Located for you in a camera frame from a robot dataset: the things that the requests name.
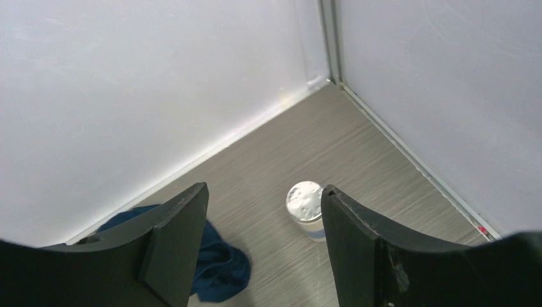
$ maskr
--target white powder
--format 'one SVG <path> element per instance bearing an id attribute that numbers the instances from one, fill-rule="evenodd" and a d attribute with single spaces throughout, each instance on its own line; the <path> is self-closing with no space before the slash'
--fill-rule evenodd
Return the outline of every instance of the white powder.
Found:
<path id="1" fill-rule="evenodd" d="M 294 185 L 286 197 L 288 212 L 299 221 L 310 221 L 320 215 L 320 201 L 323 189 L 312 181 Z"/>

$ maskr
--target blue cloth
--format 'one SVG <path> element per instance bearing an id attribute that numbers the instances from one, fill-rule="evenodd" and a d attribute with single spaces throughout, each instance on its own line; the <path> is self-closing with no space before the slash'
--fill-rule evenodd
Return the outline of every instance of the blue cloth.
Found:
<path id="1" fill-rule="evenodd" d="M 115 227 L 156 206 L 159 205 L 119 213 L 103 224 L 98 232 Z M 247 256 L 224 242 L 213 225 L 205 221 L 190 294 L 197 293 L 202 302 L 223 302 L 246 288 L 250 277 L 251 264 Z"/>

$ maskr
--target white wall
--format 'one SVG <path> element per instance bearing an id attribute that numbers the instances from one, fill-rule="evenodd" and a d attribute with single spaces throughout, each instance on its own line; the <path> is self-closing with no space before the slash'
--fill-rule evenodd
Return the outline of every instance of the white wall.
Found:
<path id="1" fill-rule="evenodd" d="M 346 83 L 500 234 L 542 229 L 542 2 L 340 3 Z"/>
<path id="2" fill-rule="evenodd" d="M 0 237 L 64 242 L 317 88 L 316 4 L 2 1 Z"/>

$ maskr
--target gray floor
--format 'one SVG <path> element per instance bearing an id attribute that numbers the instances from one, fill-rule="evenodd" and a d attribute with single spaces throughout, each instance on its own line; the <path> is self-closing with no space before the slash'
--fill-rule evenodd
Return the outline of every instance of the gray floor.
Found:
<path id="1" fill-rule="evenodd" d="M 219 306 L 337 306 L 326 245 L 304 237 L 284 207 L 288 189 L 303 180 L 334 184 L 428 235 L 485 242 L 329 85 L 181 177 L 155 200 L 165 201 L 193 182 L 208 183 L 209 220 L 253 264 L 248 288 Z M 202 304 L 194 295 L 189 306 L 216 305 Z"/>

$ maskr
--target white container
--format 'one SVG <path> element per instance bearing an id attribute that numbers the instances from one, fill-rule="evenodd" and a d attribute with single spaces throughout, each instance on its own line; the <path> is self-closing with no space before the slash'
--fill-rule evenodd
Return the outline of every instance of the white container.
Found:
<path id="1" fill-rule="evenodd" d="M 291 218 L 315 242 L 325 242 L 320 202 L 322 187 L 316 182 L 303 181 L 294 185 L 286 197 Z"/>

